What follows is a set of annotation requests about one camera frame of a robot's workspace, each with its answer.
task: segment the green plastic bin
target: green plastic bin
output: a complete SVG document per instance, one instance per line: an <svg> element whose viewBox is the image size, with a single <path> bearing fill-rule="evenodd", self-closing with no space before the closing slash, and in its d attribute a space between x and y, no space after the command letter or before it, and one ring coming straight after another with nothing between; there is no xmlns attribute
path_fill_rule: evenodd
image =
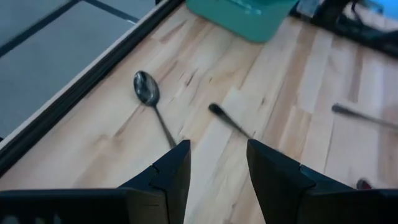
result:
<svg viewBox="0 0 398 224"><path fill-rule="evenodd" d="M253 42L272 38L298 0L187 0L195 14Z"/></svg>

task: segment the black trim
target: black trim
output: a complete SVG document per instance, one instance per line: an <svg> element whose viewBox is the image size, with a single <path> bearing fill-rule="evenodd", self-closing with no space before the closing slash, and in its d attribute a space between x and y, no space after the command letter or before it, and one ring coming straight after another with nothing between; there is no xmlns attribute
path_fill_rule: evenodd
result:
<svg viewBox="0 0 398 224"><path fill-rule="evenodd" d="M183 0L170 0L122 40L81 79L0 150L0 176L58 123L135 46L150 34Z"/></svg>

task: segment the gray carpet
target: gray carpet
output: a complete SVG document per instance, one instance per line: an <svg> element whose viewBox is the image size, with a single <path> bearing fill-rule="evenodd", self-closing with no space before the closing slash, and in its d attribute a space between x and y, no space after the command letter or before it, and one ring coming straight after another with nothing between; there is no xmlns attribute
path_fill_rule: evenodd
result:
<svg viewBox="0 0 398 224"><path fill-rule="evenodd" d="M0 0L0 46L66 1ZM138 19L154 7L154 0L109 3ZM80 1L1 57L0 137L16 129L133 25Z"/></svg>

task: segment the wood grain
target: wood grain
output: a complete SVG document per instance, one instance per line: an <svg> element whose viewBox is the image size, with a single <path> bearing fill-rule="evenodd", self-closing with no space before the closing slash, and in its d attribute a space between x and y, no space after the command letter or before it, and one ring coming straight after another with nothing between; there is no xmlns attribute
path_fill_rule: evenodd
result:
<svg viewBox="0 0 398 224"><path fill-rule="evenodd" d="M396 24L366 18L385 29ZM346 102L395 121L397 67L293 18L254 44L181 5L0 179L0 189L116 187L165 154L154 111L134 94L138 70L159 82L159 110L174 138L192 141L186 223L264 223L246 139L207 110L212 102L312 169L349 185L366 177L398 187L397 134L331 112Z"/></svg>

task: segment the spoon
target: spoon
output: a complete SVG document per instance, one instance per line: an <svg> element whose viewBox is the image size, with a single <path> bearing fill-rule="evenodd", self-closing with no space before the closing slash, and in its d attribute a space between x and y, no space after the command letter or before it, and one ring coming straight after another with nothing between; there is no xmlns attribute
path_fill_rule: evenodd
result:
<svg viewBox="0 0 398 224"><path fill-rule="evenodd" d="M398 125L388 122L388 121L384 121L383 119L380 118L374 118L372 116L366 115L364 113L358 112L358 111L354 111L346 106L343 106L341 104L335 103L332 107L331 110L334 113L339 113L339 114L343 114L345 116L349 116L349 117L353 117L353 118L359 118L359 119L363 119L366 121L370 121L376 124L380 124L381 126L385 126L394 130L398 130Z"/></svg>
<svg viewBox="0 0 398 224"><path fill-rule="evenodd" d="M208 109L215 114L217 117L219 117L221 120L223 120L225 123L231 125L233 128L235 128L236 130L238 130L241 134L243 134L244 136L246 136L248 139L252 139L253 137L251 137L247 132L243 131L243 129L241 127L239 127L235 121L233 121L231 119L231 117L225 113L225 111L218 106L216 103L212 103L209 105Z"/></svg>
<svg viewBox="0 0 398 224"><path fill-rule="evenodd" d="M160 91L154 78L144 71L138 71L134 76L134 90L136 91L136 94L141 102L155 110L169 145L171 148L174 148L176 143L156 107L160 99Z"/></svg>

